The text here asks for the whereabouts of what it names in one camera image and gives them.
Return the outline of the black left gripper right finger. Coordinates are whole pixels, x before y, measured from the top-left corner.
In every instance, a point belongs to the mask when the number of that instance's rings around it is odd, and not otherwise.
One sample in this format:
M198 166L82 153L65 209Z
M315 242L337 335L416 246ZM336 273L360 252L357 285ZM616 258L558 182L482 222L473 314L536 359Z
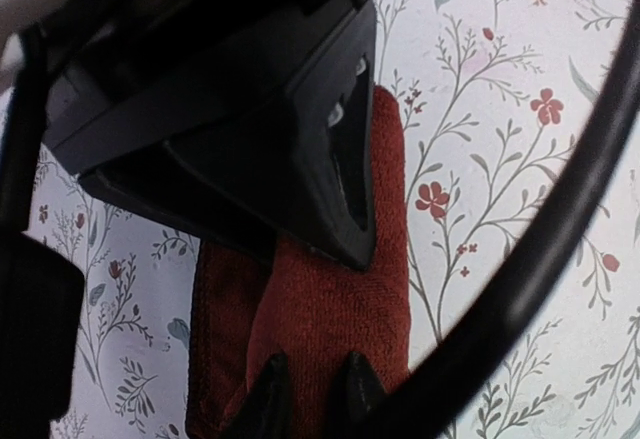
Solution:
M337 437L348 438L387 392L367 357L350 352L339 375L337 395Z

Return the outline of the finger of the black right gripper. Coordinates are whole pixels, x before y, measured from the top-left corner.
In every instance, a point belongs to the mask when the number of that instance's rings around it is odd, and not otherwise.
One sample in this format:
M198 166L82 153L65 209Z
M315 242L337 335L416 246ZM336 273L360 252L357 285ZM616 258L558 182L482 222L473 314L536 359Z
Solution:
M270 264L279 234L355 270L376 241L376 10L279 10L106 115L91 196Z

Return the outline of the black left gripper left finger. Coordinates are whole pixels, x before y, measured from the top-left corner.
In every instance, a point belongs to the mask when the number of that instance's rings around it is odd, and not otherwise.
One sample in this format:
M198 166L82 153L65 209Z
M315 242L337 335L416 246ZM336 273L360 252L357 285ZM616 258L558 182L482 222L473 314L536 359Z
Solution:
M290 374L285 353L264 364L238 414L220 435L223 439L290 437Z

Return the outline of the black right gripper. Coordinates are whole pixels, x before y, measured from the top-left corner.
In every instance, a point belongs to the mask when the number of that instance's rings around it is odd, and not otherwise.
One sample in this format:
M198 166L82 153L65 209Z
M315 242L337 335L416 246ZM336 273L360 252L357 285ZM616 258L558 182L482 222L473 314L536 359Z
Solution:
M15 172L35 173L48 149L81 174L109 112L269 15L330 1L14 0Z

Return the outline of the dark red towel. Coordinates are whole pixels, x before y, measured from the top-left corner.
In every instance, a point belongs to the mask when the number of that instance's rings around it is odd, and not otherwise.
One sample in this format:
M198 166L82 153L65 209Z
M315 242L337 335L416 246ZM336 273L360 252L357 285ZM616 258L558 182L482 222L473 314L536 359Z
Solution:
M367 271L343 267L286 236L277 240L268 267L215 243L201 245L189 348L189 437L221 438L273 354L288 358L289 438L338 438L338 379L350 352L367 357L387 394L407 378L404 136L393 95L376 87L373 103L377 244Z

